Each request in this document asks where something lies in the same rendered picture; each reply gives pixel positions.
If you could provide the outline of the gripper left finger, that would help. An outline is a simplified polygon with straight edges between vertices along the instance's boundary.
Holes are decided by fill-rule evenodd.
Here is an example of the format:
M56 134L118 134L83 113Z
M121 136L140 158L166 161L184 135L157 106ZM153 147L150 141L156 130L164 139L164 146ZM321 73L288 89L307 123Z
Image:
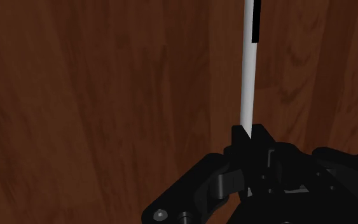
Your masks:
M244 200L244 148L251 143L241 125L231 128L231 144L224 153L208 153L145 208L141 224L206 224L231 194Z

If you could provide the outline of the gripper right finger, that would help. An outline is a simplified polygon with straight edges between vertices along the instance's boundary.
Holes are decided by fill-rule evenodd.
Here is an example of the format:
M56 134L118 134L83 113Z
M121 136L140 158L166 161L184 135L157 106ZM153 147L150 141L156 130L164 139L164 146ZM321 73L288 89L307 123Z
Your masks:
M284 190L301 185L309 192L337 199L358 200L358 155L318 147L309 155L291 143L277 142L261 124L252 125L251 138L266 151L266 164Z

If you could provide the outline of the white pen with black clip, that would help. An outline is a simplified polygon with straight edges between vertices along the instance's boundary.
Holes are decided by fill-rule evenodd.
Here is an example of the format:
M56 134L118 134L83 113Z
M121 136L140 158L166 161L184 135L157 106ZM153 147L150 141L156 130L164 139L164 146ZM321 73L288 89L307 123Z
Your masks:
M240 124L251 136L261 0L244 0Z

